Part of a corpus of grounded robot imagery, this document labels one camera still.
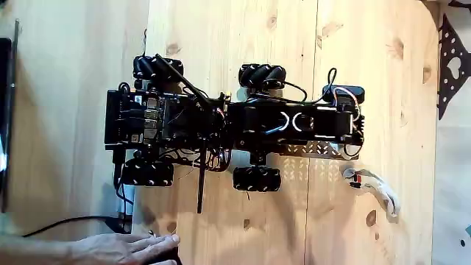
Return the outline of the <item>person's hand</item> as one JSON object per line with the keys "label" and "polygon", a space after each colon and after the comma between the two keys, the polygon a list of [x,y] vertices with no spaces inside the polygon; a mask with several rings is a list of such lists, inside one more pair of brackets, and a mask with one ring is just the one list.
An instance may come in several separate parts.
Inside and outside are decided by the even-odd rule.
{"label": "person's hand", "polygon": [[176,249],[179,244],[180,237],[176,234],[99,234],[71,242],[67,264],[152,264],[152,260]]}

